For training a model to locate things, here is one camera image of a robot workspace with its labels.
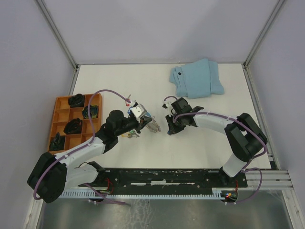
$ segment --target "light blue cloth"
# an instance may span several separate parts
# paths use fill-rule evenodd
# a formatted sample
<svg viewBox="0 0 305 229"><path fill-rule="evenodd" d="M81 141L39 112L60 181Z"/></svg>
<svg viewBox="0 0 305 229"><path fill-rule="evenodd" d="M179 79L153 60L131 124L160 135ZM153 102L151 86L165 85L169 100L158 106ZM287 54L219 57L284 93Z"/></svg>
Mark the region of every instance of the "light blue cloth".
<svg viewBox="0 0 305 229"><path fill-rule="evenodd" d="M171 69L170 82L176 85L178 97L195 99L224 94L219 81L217 62L202 59Z"/></svg>

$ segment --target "black motor joint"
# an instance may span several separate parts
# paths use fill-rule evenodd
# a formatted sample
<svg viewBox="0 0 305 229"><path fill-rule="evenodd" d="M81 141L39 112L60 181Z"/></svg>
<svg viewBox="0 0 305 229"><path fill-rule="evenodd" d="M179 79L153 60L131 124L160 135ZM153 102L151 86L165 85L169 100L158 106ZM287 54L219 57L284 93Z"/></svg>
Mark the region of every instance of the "black motor joint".
<svg viewBox="0 0 305 229"><path fill-rule="evenodd" d="M63 132L67 135L80 134L81 128L82 128L82 120L79 118L75 118L66 124Z"/></svg>
<svg viewBox="0 0 305 229"><path fill-rule="evenodd" d="M96 133L96 136L106 145L104 151L106 153L118 143L118 136L131 130L141 133L141 130L151 121L152 118L148 116L143 116L138 121L133 113L130 113L126 118L122 111L113 110L106 119L106 123Z"/></svg>
<svg viewBox="0 0 305 229"><path fill-rule="evenodd" d="M223 170L223 168L221 167L219 169L219 180L221 181L221 183L223 184L224 187L226 187L228 184L230 184L232 181L236 180L236 177L238 176L238 174L236 174L236 176L234 177L229 177Z"/></svg>
<svg viewBox="0 0 305 229"><path fill-rule="evenodd" d="M166 121L168 124L168 135L174 135L178 132L184 130L184 128L187 125L197 127L195 121L194 121L194 115L186 115L179 117L177 121L174 123L173 120L177 115L186 114L186 113L192 113L192 112L198 112L203 109L203 107L196 106L194 109L187 103L187 101L183 98L178 99L177 101L172 103L173 110L171 110L172 113L174 113L174 116L167 115Z"/></svg>
<svg viewBox="0 0 305 229"><path fill-rule="evenodd" d="M85 104L85 96L83 94L76 94L68 99L68 104L71 108L83 107Z"/></svg>

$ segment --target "metal frame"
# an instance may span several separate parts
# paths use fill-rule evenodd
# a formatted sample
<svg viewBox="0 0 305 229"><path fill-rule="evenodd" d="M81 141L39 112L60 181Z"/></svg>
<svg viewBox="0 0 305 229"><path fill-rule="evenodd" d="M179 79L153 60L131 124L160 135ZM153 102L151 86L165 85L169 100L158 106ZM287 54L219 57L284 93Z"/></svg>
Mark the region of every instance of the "metal frame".
<svg viewBox="0 0 305 229"><path fill-rule="evenodd" d="M266 37L267 33L271 29L275 19L279 15L280 11L282 10L282 8L284 7L286 2L287 2L287 0L279 0L277 2L276 6L274 7L274 9L271 13L271 15L268 18L266 24L264 25L264 27L261 30L258 37L256 38L256 41L255 41L252 49L250 50L250 52L249 52L249 54L248 54L248 56L247 56L247 58L244 62L244 66L249 66L249 64L251 63L251 61L252 61L253 57L255 56L257 50L259 49L259 47L262 44L264 38Z"/></svg>
<svg viewBox="0 0 305 229"><path fill-rule="evenodd" d="M66 54L70 64L74 68L74 73L73 73L73 79L71 82L71 87L69 90L69 95L73 94L73 90L76 84L78 72L79 72L79 65L76 63L74 60L73 56L71 55L67 45L65 44L59 30L57 29L50 12L48 11L46 4L44 0L34 0L36 4L39 7L39 10L43 14L47 24L49 25L51 31L53 32L55 38L59 42L60 47ZM266 37L267 33L270 31L275 19L279 15L281 9L283 8L284 4L287 2L287 0L279 0L274 7L270 17L268 18L266 24L264 25L263 29L261 30L260 34L258 35L252 49L250 50L244 64L243 64L243 70L245 74L245 78L247 81L247 85L250 91L251 99L254 104L254 110L256 112L258 122L264 133L267 135L267 138L269 139L269 144L268 144L268 152L269 152L269 159L272 162L273 160L275 161L275 164L277 165L277 168L280 169L280 164L279 160L276 156L276 153L273 151L274 144L272 142L272 139L269 135L267 125L265 123L264 115L259 103L258 96L256 94L255 86L251 77L251 73L249 71L249 64L253 60L256 52L258 51L261 43L263 42L264 38ZM305 229L305 222L304 222L304 216L302 214L301 208L298 204L298 200L296 198L295 192L293 190L293 186L289 177L289 174L287 171L283 170L264 170L263 171L263 183L262 183L262 190L282 190L285 203L287 206L287 211L289 213L291 222L293 224L294 228L298 229ZM253 190L256 189L257 184L260 179L260 175L258 174L257 171L249 172L246 174L246 178L248 181L248 188L240 188L241 190ZM81 188L76 188L73 189L73 192L77 192L78 190L81 190ZM213 192L217 193L218 191L224 190L223 188L214 188ZM39 215L41 212L43 201L39 200L36 201L32 199L29 207L28 214L26 216L26 221L24 224L24 229L33 229L36 228L38 220L39 220Z"/></svg>
<svg viewBox="0 0 305 229"><path fill-rule="evenodd" d="M209 199L209 200L222 200L221 190L213 190L211 195L107 195L108 199ZM60 198L77 198L77 199L101 199L96 196L94 191L87 188L71 188L65 190Z"/></svg>
<svg viewBox="0 0 305 229"><path fill-rule="evenodd" d="M49 28L53 32L56 40L58 41L60 47L62 48L63 52L66 54L70 64L74 69L77 69L77 63L75 62L74 58L72 57L66 43L64 42L61 34L59 33L59 30L57 29L50 12L47 9L47 6L43 0L34 0L41 11L42 15L44 16Z"/></svg>

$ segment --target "white wall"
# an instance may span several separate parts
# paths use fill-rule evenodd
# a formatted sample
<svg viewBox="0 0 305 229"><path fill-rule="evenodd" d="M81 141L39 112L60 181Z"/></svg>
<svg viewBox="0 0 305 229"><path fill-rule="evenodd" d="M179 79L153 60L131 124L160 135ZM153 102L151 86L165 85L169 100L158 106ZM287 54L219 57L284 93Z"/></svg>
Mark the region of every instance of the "white wall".
<svg viewBox="0 0 305 229"><path fill-rule="evenodd" d="M45 0L78 64L244 62L277 0Z"/></svg>
<svg viewBox="0 0 305 229"><path fill-rule="evenodd" d="M47 149L55 98L73 69L33 0L0 1L0 222L22 227L27 179Z"/></svg>
<svg viewBox="0 0 305 229"><path fill-rule="evenodd" d="M250 70L282 169L305 212L305 1L289 0Z"/></svg>

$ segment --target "gray wall panel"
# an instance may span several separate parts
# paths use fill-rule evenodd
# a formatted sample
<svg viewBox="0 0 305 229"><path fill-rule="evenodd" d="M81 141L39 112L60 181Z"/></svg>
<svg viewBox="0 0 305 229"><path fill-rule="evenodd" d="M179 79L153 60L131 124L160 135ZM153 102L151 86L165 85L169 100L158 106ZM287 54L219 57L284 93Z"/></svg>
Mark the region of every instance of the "gray wall panel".
<svg viewBox="0 0 305 229"><path fill-rule="evenodd" d="M239 191L239 199L252 191ZM39 229L292 229L281 192L225 206L220 200L120 199L98 205L60 198L43 207Z"/></svg>
<svg viewBox="0 0 305 229"><path fill-rule="evenodd" d="M33 194L27 178L73 69L33 0L2 0L0 31L0 222L19 229Z"/></svg>
<svg viewBox="0 0 305 229"><path fill-rule="evenodd" d="M243 62L277 0L45 0L75 61Z"/></svg>
<svg viewBox="0 0 305 229"><path fill-rule="evenodd" d="M287 1L250 65L282 169L305 211L305 1Z"/></svg>

